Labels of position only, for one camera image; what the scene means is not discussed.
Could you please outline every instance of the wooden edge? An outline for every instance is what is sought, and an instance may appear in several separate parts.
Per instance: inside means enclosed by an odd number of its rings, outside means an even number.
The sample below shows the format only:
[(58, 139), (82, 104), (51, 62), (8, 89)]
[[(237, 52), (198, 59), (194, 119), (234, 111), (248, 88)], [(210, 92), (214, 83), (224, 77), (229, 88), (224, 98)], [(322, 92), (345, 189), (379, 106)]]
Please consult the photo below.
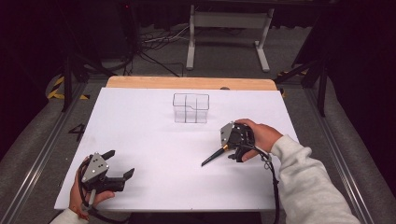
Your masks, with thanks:
[(107, 88), (276, 91), (272, 79), (216, 77), (111, 77)]

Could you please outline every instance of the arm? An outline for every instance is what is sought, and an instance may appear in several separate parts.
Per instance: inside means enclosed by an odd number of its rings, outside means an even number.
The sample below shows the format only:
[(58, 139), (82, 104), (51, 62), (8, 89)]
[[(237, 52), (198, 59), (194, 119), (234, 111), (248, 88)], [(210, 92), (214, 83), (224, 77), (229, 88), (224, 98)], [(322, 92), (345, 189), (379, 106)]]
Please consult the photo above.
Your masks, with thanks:
[(64, 211), (51, 221), (50, 224), (87, 224), (88, 220), (79, 218), (78, 215), (70, 210), (69, 208), (64, 209)]
[[(322, 162), (310, 158), (311, 148), (303, 147), (274, 128), (256, 124), (250, 119), (236, 122), (248, 125), (254, 132), (256, 147), (279, 157), (279, 197), (287, 223), (359, 223), (351, 214), (347, 201), (335, 188)], [(256, 156), (247, 152), (242, 161)]]
[[(91, 194), (87, 194), (86, 201), (90, 199)], [(100, 202), (109, 198), (114, 198), (115, 194), (112, 191), (103, 191), (95, 195), (93, 200), (93, 207), (96, 207)], [(82, 210), (82, 200), (78, 188), (78, 171), (76, 172), (75, 182), (70, 189), (69, 207), (66, 208), (59, 216), (51, 221), (50, 224), (86, 224), (89, 222), (89, 214)]]

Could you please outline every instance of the clear plastic box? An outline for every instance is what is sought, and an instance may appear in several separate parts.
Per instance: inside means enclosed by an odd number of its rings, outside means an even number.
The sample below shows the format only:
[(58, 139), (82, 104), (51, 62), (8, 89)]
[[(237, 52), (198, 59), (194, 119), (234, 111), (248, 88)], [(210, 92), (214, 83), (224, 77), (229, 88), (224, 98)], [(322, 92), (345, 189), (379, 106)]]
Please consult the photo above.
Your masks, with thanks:
[(175, 93), (173, 107), (176, 123), (207, 123), (209, 95)]

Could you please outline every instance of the white paper sheet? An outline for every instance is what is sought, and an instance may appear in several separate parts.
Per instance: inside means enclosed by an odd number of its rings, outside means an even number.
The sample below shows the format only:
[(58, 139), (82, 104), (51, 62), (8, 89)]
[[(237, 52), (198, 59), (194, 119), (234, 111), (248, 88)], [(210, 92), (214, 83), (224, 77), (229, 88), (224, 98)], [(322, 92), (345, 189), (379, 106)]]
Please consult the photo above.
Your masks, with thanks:
[[(209, 94), (207, 123), (175, 123), (174, 93)], [(116, 150), (107, 176), (135, 168), (123, 192), (100, 204), (114, 211), (258, 211), (275, 209), (271, 171), (256, 157), (244, 163), (224, 153), (219, 129), (249, 118), (298, 140), (278, 91), (103, 88), (92, 111), (55, 209), (65, 209), (76, 170), (93, 152)], [(273, 157), (276, 171), (279, 160)]]

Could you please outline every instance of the dark background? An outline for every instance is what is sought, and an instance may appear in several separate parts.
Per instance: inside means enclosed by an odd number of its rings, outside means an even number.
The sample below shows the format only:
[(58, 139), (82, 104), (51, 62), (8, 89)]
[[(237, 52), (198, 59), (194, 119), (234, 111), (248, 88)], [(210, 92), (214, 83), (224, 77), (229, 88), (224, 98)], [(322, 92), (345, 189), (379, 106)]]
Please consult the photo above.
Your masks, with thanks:
[[(125, 40), (130, 34), (123, 27), (119, 8), (109, 7), (110, 1), (97, 5), (89, 1), (88, 5), (79, 1), (55, 3), (58, 5), (53, 5), (53, 1), (0, 2), (0, 158), (48, 102), (47, 85), (62, 71), (70, 48), (97, 62), (134, 51), (128, 42), (134, 40)], [(169, 29), (188, 22), (188, 8), (140, 7), (136, 18), (142, 26), (154, 24)], [(331, 20), (322, 15), (332, 29), (316, 26), (299, 56), (300, 63), (304, 63), (318, 57), (325, 43), (324, 46), (331, 46), (329, 77), (337, 98), (396, 195), (394, 9), (390, 4), (361, 1), (353, 10), (343, 11)], [(101, 19), (93, 20), (94, 15)], [(278, 10), (273, 25), (312, 26), (317, 17), (317, 12)], [(109, 29), (114, 35), (98, 37), (102, 30), (105, 33)], [(60, 35), (60, 30), (68, 35)]]

